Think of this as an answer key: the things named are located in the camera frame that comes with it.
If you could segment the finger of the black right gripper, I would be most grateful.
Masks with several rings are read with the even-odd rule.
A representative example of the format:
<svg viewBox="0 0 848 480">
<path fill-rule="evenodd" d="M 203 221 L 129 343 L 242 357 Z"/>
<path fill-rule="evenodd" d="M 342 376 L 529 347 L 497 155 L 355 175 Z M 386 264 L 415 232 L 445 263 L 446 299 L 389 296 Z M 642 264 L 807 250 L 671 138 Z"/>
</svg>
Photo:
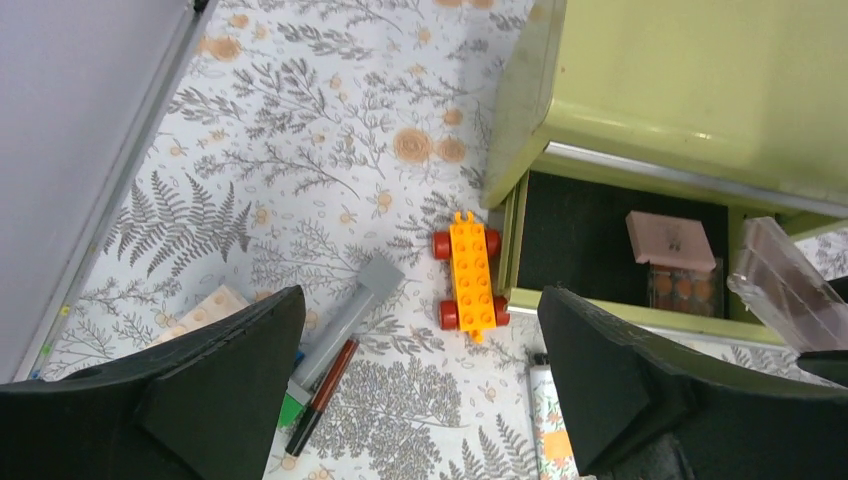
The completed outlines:
<svg viewBox="0 0 848 480">
<path fill-rule="evenodd" d="M 794 314 L 800 340 L 799 367 L 840 386 L 847 386 L 847 277 L 835 282 L 816 274 L 798 294 Z"/>
</svg>

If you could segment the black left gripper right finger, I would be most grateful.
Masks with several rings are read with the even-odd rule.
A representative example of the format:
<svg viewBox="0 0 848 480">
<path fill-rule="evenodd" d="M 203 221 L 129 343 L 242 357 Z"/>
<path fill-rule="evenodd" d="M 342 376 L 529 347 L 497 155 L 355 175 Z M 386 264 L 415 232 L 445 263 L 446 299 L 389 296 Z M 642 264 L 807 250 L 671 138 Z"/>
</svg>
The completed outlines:
<svg viewBox="0 0 848 480">
<path fill-rule="evenodd" d="M 564 288 L 545 288 L 537 315 L 580 474 L 846 477 L 845 389 L 722 361 Z"/>
</svg>

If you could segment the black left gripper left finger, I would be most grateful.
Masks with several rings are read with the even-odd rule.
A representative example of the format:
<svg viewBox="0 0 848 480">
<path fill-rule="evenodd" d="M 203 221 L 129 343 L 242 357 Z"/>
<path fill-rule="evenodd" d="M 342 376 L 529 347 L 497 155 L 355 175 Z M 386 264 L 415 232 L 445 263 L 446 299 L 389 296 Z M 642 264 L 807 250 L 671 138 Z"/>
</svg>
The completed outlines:
<svg viewBox="0 0 848 480">
<path fill-rule="evenodd" d="M 259 479 L 305 319 L 291 286 L 56 381 L 1 388 L 5 479 Z"/>
</svg>

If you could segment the white cream tube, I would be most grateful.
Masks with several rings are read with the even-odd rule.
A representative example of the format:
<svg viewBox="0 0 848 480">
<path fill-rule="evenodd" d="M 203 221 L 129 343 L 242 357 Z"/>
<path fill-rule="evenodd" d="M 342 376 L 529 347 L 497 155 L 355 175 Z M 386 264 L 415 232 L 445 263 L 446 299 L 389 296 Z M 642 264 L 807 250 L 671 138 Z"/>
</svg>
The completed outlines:
<svg viewBox="0 0 848 480">
<path fill-rule="evenodd" d="M 546 353 L 531 356 L 527 384 L 538 477 L 580 479 Z"/>
</svg>

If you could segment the brown long eyeshadow palette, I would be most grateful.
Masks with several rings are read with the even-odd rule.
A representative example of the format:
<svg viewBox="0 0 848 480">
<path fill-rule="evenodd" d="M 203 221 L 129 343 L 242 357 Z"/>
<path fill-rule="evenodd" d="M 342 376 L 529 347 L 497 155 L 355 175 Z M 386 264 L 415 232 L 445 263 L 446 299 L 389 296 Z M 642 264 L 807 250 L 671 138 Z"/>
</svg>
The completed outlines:
<svg viewBox="0 0 848 480">
<path fill-rule="evenodd" d="M 795 351 L 847 348 L 847 303 L 773 218 L 743 222 L 727 286 Z"/>
</svg>

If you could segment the pink square compact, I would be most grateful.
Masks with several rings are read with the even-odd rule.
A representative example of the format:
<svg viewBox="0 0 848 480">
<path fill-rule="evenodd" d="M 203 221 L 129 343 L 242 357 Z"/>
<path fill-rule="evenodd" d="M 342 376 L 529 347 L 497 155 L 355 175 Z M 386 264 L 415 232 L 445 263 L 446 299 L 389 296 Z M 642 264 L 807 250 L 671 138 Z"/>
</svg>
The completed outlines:
<svg viewBox="0 0 848 480">
<path fill-rule="evenodd" d="M 638 264 L 709 272 L 716 260 L 698 220 L 631 211 L 625 223 Z"/>
</svg>

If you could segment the grey makeup tube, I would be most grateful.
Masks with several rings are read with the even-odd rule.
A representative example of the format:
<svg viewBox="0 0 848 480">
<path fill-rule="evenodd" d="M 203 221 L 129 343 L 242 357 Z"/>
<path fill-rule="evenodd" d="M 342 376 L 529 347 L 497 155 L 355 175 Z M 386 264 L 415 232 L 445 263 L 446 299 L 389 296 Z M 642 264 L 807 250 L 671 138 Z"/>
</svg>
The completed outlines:
<svg viewBox="0 0 848 480">
<path fill-rule="evenodd" d="M 383 255 L 375 254 L 357 276 L 352 297 L 338 310 L 322 334 L 310 345 L 304 359 L 293 371 L 287 393 L 305 399 L 319 374 L 331 363 L 360 323 L 382 304 L 405 278 Z"/>
</svg>

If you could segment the green toy brick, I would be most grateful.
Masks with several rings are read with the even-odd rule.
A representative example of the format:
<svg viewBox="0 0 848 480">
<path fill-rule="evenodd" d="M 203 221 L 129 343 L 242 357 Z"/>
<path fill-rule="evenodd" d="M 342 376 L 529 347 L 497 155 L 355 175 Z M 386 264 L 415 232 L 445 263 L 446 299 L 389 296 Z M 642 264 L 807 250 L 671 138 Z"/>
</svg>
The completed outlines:
<svg viewBox="0 0 848 480">
<path fill-rule="evenodd" d="M 292 425 L 312 399 L 312 393 L 295 384 L 288 386 L 280 410 L 277 426 L 284 428 Z"/>
</svg>

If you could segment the beige toy brick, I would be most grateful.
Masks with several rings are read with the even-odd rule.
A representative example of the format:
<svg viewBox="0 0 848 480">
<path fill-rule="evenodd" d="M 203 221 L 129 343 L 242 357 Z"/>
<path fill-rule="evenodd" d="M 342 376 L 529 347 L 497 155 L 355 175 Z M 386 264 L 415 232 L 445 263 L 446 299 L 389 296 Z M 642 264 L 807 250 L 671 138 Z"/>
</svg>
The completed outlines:
<svg viewBox="0 0 848 480">
<path fill-rule="evenodd" d="M 148 344 L 147 348 L 216 323 L 248 305 L 249 303 L 240 293 L 222 285 L 186 313 L 174 326 L 167 328 Z"/>
</svg>

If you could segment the red brown eyeliner pencil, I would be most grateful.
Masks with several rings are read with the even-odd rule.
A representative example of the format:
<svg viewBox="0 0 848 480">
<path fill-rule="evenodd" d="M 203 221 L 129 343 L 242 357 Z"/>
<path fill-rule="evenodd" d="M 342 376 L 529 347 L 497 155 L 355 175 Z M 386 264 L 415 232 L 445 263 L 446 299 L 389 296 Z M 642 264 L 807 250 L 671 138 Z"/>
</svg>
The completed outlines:
<svg viewBox="0 0 848 480">
<path fill-rule="evenodd" d="M 288 455 L 297 458 L 305 449 L 358 346 L 358 340 L 350 339 L 342 347 L 317 393 L 301 415 L 298 426 L 285 448 Z"/>
</svg>

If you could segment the yellow toy car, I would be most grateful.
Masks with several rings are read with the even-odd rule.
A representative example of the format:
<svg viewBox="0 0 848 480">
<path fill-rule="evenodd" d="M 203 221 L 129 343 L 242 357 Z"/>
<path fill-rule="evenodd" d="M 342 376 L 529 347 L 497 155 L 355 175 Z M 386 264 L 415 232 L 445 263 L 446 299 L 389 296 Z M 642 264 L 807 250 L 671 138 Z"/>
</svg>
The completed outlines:
<svg viewBox="0 0 848 480">
<path fill-rule="evenodd" d="M 438 307 L 440 328 L 465 333 L 481 344 L 488 330 L 510 322 L 507 299 L 495 293 L 491 261 L 500 254 L 501 235 L 475 218 L 457 211 L 446 230 L 432 234 L 432 254 L 450 265 L 453 297 Z"/>
</svg>

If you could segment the green drawer cabinet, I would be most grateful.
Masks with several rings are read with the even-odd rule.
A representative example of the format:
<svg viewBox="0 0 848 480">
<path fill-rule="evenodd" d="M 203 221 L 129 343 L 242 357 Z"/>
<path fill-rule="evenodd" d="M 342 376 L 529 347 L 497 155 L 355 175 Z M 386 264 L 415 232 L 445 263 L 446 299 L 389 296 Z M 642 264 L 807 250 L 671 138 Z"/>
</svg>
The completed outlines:
<svg viewBox="0 0 848 480">
<path fill-rule="evenodd" d="M 646 326 L 773 344 L 650 308 L 631 211 L 700 221 L 724 278 L 743 222 L 791 238 L 847 221 L 843 1 L 537 1 L 500 79 L 481 202 L 504 213 L 497 289 L 532 314 L 567 288 Z"/>
</svg>

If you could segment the aluminium frame rail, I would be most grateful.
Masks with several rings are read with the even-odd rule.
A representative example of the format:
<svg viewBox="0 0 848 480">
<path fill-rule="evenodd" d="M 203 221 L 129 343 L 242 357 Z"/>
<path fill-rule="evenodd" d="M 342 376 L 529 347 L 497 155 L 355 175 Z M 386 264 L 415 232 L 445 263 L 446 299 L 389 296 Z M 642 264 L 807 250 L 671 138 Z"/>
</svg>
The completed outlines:
<svg viewBox="0 0 848 480">
<path fill-rule="evenodd" d="M 2 3 L 3 382 L 64 320 L 215 7 Z"/>
</svg>

